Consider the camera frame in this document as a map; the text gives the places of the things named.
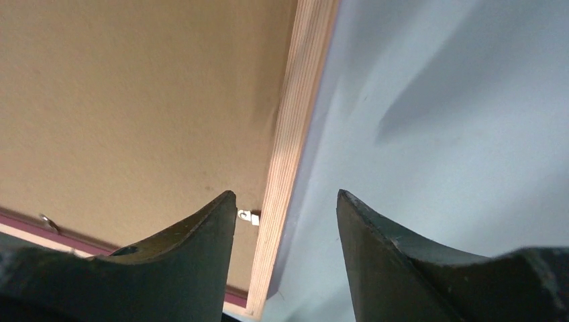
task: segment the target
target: red trim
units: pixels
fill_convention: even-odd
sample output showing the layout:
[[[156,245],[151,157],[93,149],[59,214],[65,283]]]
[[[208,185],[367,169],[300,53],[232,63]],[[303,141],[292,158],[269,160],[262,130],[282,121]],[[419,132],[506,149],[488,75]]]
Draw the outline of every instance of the red trim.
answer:
[[[238,307],[247,307],[247,298],[238,297],[237,295],[231,294],[229,292],[225,293],[225,302],[237,305]]]
[[[43,237],[45,239],[49,239],[53,242],[58,242],[58,243],[63,244],[65,246],[74,248],[76,250],[81,250],[83,252],[93,254],[93,255],[108,256],[112,252],[114,252],[114,250],[112,250],[110,248],[102,248],[100,246],[94,246],[92,244],[88,244],[85,241],[75,239],[69,235],[65,235],[65,234],[58,235],[57,233],[54,233],[53,231],[38,227],[34,224],[27,223],[27,222],[20,220],[20,219],[13,218],[12,216],[9,216],[6,214],[6,212],[9,212],[9,213],[14,213],[18,217],[22,217],[22,215],[19,213],[15,213],[13,211],[6,211],[5,209],[0,209],[0,210],[3,210],[3,211],[0,211],[0,223],[4,224],[6,226],[10,226],[12,228],[16,228],[16,229],[25,231],[27,233],[31,233],[33,235],[40,236],[40,237]],[[225,292],[224,301],[231,303],[233,305],[237,305],[239,307],[246,307],[246,305],[247,305],[247,297],[243,298],[243,297],[240,297],[240,296],[235,295],[235,294],[228,292],[228,291]]]
[[[104,250],[103,248],[99,248],[97,246],[89,245],[83,243],[79,240],[73,239],[71,237],[67,237],[65,235],[58,235],[57,233],[48,231],[47,229],[42,229],[40,227],[36,227],[24,221],[20,221],[18,219],[6,217],[4,215],[0,215],[0,223],[10,226],[27,233],[31,233],[36,236],[43,237],[45,239],[49,239],[54,242],[58,242],[65,246],[74,248],[76,250],[81,250],[83,252],[93,254],[93,255],[110,255],[113,251],[112,250]]]

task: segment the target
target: beige wall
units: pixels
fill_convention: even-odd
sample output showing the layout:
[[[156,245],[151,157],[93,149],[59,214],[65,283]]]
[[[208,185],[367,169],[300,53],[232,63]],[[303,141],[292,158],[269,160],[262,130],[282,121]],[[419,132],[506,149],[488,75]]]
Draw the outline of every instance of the beige wall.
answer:
[[[123,246],[260,209],[293,4],[0,0],[0,206]],[[239,221],[229,283],[256,243]]]

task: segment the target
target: white bracket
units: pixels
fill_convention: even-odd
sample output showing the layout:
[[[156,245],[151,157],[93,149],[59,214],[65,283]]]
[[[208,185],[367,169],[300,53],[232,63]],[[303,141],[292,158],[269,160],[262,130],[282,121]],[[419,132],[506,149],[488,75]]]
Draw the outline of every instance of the white bracket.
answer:
[[[251,210],[238,210],[237,217],[244,221],[250,221],[253,226],[259,226],[259,215],[251,213]]]

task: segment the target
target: plywood edge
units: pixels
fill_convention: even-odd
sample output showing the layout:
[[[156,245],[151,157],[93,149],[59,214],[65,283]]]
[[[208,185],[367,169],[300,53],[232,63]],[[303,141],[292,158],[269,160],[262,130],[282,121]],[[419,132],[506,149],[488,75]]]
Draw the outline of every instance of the plywood edge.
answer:
[[[245,317],[262,316],[338,3],[298,1]]]

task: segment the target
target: wooden frame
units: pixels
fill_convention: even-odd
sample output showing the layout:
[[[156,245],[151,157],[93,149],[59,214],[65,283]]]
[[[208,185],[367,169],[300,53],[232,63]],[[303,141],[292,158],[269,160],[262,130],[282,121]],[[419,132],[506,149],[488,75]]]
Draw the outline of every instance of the wooden frame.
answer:
[[[226,305],[224,309],[231,313],[253,319],[262,316],[338,3],[298,0],[247,305]]]
[[[338,3],[339,0],[298,0],[250,287],[246,297],[227,290],[224,311],[256,320],[262,316]],[[42,224],[0,209],[2,233],[83,257],[108,255],[116,249],[72,231],[50,231]]]

